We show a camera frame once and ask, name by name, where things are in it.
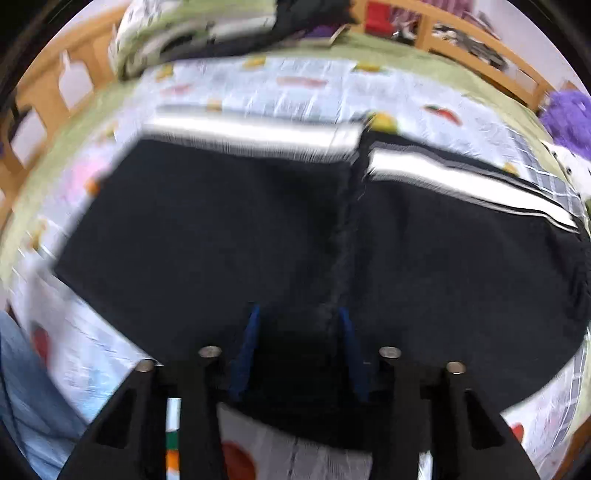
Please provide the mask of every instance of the wooden railing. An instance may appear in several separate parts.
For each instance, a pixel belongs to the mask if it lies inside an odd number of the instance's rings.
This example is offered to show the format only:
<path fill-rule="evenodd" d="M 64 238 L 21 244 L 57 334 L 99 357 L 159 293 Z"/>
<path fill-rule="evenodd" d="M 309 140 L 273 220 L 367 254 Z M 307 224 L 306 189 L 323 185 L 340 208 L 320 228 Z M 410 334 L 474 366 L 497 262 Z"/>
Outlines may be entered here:
<path fill-rule="evenodd" d="M 360 22 L 360 24 L 356 25 L 353 29 L 357 31 L 364 31 L 369 0 L 353 1 L 354 4 L 352 7 L 352 12 Z M 415 41 L 415 48 L 424 51 L 440 53 L 455 60 L 458 63 L 461 63 L 469 69 L 474 70 L 485 79 L 490 80 L 493 85 L 506 89 L 532 110 L 537 110 L 545 94 L 554 90 L 552 85 L 550 85 L 549 82 L 547 82 L 542 77 L 542 75 L 536 71 L 536 69 L 529 65 L 514 51 L 512 51 L 492 35 L 489 35 L 484 30 L 481 30 L 466 20 L 462 20 L 461 18 L 452 15 L 449 12 L 441 10 L 440 8 L 434 7 L 432 5 L 424 4 L 418 0 L 380 0 L 379 3 L 392 5 L 393 7 L 402 8 L 421 15 L 418 25 L 417 39 Z M 531 78 L 533 83 L 535 83 L 534 88 L 532 90 L 526 89 L 515 79 L 486 64 L 466 50 L 452 45 L 448 41 L 442 40 L 441 38 L 434 37 L 432 35 L 432 31 L 433 26 L 436 23 L 441 23 L 447 25 L 448 27 L 460 30 L 475 40 L 484 43 L 484 45 L 487 47 L 495 50 L 498 54 L 513 62 L 513 64 L 515 64 L 520 71 Z"/>
<path fill-rule="evenodd" d="M 27 69 L 17 86 L 16 104 L 18 109 L 32 107 L 39 115 L 46 129 L 46 140 L 36 149 L 25 167 L 12 150 L 8 132 L 14 124 L 10 112 L 0 118 L 0 190 L 5 200 L 0 205 L 0 226 L 10 213 L 18 191 L 35 166 L 36 160 L 51 144 L 56 132 L 76 112 L 85 107 L 87 99 L 69 109 L 62 98 L 59 80 L 64 65 L 62 56 L 67 52 L 72 63 L 83 63 L 92 81 L 93 90 L 101 88 L 115 79 L 108 59 L 108 46 L 113 38 L 127 6 L 115 8 L 98 15 L 49 42 Z"/>

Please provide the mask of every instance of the white wall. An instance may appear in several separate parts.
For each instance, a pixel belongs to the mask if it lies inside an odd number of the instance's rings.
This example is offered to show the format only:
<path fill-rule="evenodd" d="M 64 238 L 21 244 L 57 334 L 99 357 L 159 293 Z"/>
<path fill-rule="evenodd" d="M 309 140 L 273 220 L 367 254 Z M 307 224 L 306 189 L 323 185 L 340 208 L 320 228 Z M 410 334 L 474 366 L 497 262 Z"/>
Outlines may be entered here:
<path fill-rule="evenodd" d="M 74 16 L 74 18 L 65 24 L 65 26 L 57 33 L 56 37 L 68 31 L 72 27 L 75 27 L 77 24 L 85 22 L 89 18 L 94 17 L 95 15 L 100 15 L 107 10 L 120 7 L 122 5 L 129 5 L 130 3 L 131 0 L 93 0 L 82 10 L 80 10 Z"/>
<path fill-rule="evenodd" d="M 560 88 L 566 80 L 587 93 L 564 56 L 535 24 L 507 0 L 475 0 L 474 12 L 485 13 L 502 42 Z"/>

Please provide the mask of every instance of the metal screw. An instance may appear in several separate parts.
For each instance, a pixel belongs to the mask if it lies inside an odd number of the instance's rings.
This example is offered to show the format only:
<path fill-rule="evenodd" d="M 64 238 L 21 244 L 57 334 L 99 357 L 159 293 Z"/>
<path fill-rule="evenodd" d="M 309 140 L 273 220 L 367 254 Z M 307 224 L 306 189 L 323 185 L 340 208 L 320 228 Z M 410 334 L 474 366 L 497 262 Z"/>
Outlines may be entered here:
<path fill-rule="evenodd" d="M 379 349 L 379 354 L 384 358 L 400 358 L 402 352 L 395 346 L 383 346 L 381 349 Z"/>
<path fill-rule="evenodd" d="M 466 365 L 462 362 L 449 362 L 446 368 L 448 372 L 454 375 L 466 373 Z"/>
<path fill-rule="evenodd" d="M 204 346 L 199 350 L 199 356 L 203 358 L 216 358 L 222 354 L 222 349 L 218 346 Z"/>
<path fill-rule="evenodd" d="M 138 372 L 151 372 L 154 369 L 154 365 L 156 363 L 154 360 L 150 360 L 149 358 L 145 360 L 140 360 L 138 364 L 135 366 L 136 371 Z"/>

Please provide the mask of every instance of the blue jeans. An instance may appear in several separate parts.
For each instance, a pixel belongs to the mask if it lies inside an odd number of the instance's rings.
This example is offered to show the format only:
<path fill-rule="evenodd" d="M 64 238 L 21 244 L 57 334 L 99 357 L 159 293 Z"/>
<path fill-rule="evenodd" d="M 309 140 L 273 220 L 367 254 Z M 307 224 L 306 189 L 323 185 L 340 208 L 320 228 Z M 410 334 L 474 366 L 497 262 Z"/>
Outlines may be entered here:
<path fill-rule="evenodd" d="M 29 340 L 6 312 L 0 312 L 0 368 L 16 425 L 3 388 L 0 419 L 33 470 L 43 480 L 55 480 L 87 424 L 51 382 Z"/>

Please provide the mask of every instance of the purple plush toy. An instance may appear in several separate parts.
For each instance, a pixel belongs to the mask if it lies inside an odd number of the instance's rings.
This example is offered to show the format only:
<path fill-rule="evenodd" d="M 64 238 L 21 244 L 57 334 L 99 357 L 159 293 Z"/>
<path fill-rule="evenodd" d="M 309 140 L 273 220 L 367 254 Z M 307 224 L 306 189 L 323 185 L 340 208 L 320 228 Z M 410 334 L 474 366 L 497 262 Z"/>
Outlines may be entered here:
<path fill-rule="evenodd" d="M 591 160 L 591 98 L 577 91 L 553 92 L 540 117 L 556 145 Z"/>

